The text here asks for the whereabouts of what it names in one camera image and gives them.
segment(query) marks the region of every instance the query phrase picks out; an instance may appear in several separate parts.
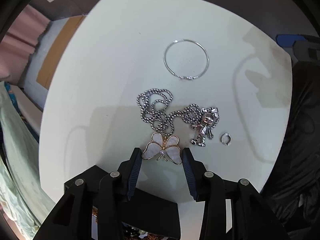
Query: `gold butterfly outline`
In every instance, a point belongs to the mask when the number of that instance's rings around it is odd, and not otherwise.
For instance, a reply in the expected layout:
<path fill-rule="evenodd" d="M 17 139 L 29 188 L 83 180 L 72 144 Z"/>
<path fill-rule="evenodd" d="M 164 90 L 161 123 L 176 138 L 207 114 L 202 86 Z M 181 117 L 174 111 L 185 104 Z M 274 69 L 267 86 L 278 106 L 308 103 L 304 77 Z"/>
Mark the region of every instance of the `gold butterfly outline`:
<path fill-rule="evenodd" d="M 151 136 L 152 140 L 147 144 L 146 149 L 142 153 L 142 159 L 149 160 L 157 154 L 160 156 L 157 161 L 163 157 L 166 161 L 168 157 L 173 163 L 179 165 L 182 163 L 180 156 L 180 148 L 177 146 L 179 138 L 176 135 L 171 135 L 168 138 L 162 136 L 161 133 L 155 132 Z"/>

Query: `white round table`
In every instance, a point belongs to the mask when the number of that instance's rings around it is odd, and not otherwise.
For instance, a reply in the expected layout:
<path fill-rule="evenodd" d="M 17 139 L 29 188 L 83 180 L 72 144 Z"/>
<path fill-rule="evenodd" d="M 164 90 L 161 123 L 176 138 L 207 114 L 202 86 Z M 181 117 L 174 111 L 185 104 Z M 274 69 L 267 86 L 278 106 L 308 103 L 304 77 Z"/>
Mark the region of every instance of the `white round table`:
<path fill-rule="evenodd" d="M 177 39 L 199 42 L 207 72 L 180 80 L 163 63 Z M 179 75 L 205 66 L 201 49 L 179 43 L 168 51 Z M 180 148 L 223 179 L 247 178 L 260 191 L 278 156 L 287 126 L 292 71 L 289 55 L 258 28 L 202 0 L 101 0 L 79 27 L 52 80 L 40 134 L 41 187 L 57 202 L 65 181 L 98 165 L 116 170 L 134 147 L 144 150 L 154 132 L 140 119 L 138 94 L 169 89 L 167 109 L 216 106 L 220 121 L 206 147 L 193 146 L 191 130 L 174 121 Z M 220 135 L 232 135 L 223 145 Z M 181 239 L 199 238 L 204 203 L 189 194 L 182 165 L 144 160 L 137 187 L 179 205 Z M 231 227 L 229 203 L 227 228 Z"/>

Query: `twisted rope chain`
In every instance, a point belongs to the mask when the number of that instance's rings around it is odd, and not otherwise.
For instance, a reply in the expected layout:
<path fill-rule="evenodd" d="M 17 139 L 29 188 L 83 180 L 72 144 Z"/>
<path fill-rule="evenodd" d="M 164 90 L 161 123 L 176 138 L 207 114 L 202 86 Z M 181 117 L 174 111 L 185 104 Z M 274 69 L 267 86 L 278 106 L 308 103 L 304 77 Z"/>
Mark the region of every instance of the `twisted rope chain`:
<path fill-rule="evenodd" d="M 163 99 L 154 100 L 150 106 L 149 99 L 154 94 L 161 96 Z M 185 107 L 182 111 L 175 111 L 167 116 L 164 111 L 167 109 L 172 100 L 173 95 L 167 89 L 150 89 L 137 96 L 137 104 L 141 108 L 141 119 L 144 122 L 150 123 L 153 130 L 166 136 L 169 136 L 174 132 L 174 118 L 180 117 L 183 122 L 189 124 L 199 124 L 202 118 L 200 108 L 196 104 L 191 104 Z M 162 103 L 164 106 L 161 109 L 156 110 L 155 105 L 157 103 Z"/>

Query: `silver chain necklace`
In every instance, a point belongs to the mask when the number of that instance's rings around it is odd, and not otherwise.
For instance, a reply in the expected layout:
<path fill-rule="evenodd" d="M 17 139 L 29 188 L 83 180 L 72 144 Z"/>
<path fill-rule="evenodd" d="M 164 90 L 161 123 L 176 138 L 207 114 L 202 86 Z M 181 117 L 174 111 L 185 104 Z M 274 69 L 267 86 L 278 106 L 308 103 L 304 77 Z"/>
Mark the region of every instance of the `silver chain necklace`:
<path fill-rule="evenodd" d="M 162 99 L 156 99 L 150 103 L 152 95 L 159 95 Z M 174 132 L 173 119 L 180 117 L 183 122 L 191 125 L 192 129 L 198 130 L 198 135 L 190 142 L 193 145 L 205 146 L 204 139 L 207 135 L 213 138 L 211 130 L 219 121 L 218 109 L 214 107 L 199 108 L 196 104 L 185 107 L 182 111 L 174 111 L 169 115 L 164 112 L 173 100 L 172 93 L 167 89 L 150 89 L 137 96 L 137 104 L 141 108 L 141 119 L 150 123 L 151 128 L 165 136 L 170 136 Z M 162 103 L 164 106 L 156 110 L 155 106 Z"/>

